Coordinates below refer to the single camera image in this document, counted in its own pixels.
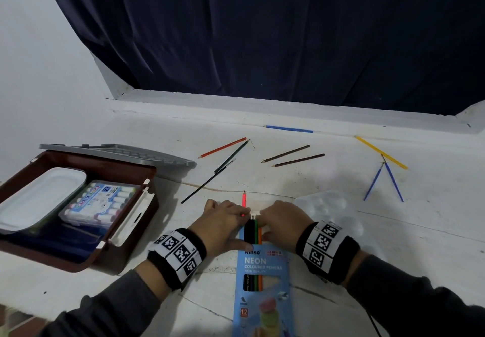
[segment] black wristband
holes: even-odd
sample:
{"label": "black wristband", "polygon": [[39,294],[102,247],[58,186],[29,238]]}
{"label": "black wristband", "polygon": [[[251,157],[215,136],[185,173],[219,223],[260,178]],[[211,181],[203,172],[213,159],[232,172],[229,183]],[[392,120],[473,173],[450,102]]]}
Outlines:
{"label": "black wristband", "polygon": [[311,273],[339,285],[359,249],[359,244],[340,226],[320,221],[303,231],[295,250]]}
{"label": "black wristband", "polygon": [[207,250],[193,231],[179,228],[162,235],[150,247],[147,259],[158,269],[172,290],[183,289]]}

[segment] black cable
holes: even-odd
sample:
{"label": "black cable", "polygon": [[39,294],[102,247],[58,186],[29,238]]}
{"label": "black cable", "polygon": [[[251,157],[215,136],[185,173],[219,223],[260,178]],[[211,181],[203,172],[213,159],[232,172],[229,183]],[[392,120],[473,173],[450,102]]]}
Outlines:
{"label": "black cable", "polygon": [[375,331],[376,331],[377,335],[378,335],[379,337],[382,337],[382,336],[381,336],[381,334],[380,334],[380,332],[379,332],[379,330],[377,329],[377,326],[376,326],[376,325],[375,325],[375,323],[374,323],[374,319],[372,319],[371,315],[369,314],[369,312],[368,312],[367,310],[366,310],[365,312],[366,312],[366,313],[367,313],[367,315],[369,316],[369,319],[371,320],[371,323],[372,323],[372,325],[374,326],[374,329],[375,329]]}

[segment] orange pencil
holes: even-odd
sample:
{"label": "orange pencil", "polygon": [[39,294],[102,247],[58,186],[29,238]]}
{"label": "orange pencil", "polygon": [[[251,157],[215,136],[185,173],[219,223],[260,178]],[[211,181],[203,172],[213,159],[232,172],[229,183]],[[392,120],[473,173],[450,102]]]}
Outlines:
{"label": "orange pencil", "polygon": [[[261,245],[261,227],[258,228],[258,244]],[[260,274],[258,275],[258,291],[263,291],[263,276]]]}
{"label": "orange pencil", "polygon": [[226,144],[226,145],[223,145],[222,147],[219,147],[219,148],[216,148],[215,150],[213,151],[210,151],[210,152],[207,152],[207,153],[204,153],[203,155],[197,157],[198,159],[201,159],[202,157],[205,157],[205,156],[209,156],[211,155],[212,153],[215,153],[215,152],[219,152],[220,150],[224,149],[224,148],[227,148],[227,147],[231,147],[232,145],[234,144],[238,144],[239,142],[242,142],[242,141],[245,141],[246,140],[246,137],[244,138],[241,138],[241,139],[238,139],[232,143],[229,143],[229,144]]}

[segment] sleeve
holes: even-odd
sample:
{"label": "sleeve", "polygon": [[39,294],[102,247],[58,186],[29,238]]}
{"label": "sleeve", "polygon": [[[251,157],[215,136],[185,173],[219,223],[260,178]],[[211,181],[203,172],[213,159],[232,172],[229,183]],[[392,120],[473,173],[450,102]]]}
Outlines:
{"label": "sleeve", "polygon": [[129,271],[79,309],[62,312],[38,337],[134,337],[150,324],[160,301],[138,273]]}
{"label": "sleeve", "polygon": [[434,289],[426,277],[410,276],[373,255],[347,290],[391,336],[485,335],[485,309],[467,306],[449,289]]}

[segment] yellow pencil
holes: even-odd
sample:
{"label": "yellow pencil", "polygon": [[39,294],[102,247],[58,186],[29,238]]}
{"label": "yellow pencil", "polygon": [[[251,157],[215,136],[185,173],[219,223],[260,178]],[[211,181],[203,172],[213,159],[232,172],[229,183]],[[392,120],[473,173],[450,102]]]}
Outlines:
{"label": "yellow pencil", "polygon": [[370,144],[369,142],[367,142],[366,140],[362,139],[361,137],[359,136],[355,136],[357,139],[359,139],[363,144],[365,144],[366,146],[372,148],[374,151],[376,152],[379,152],[381,155],[383,155],[385,158],[387,158],[389,161],[392,161],[394,162],[397,166],[400,166],[402,167],[403,169],[407,170],[407,166],[400,163],[399,161],[397,161],[396,159],[392,158],[390,155],[388,155],[387,153],[381,151],[379,148],[373,146],[372,144]]}

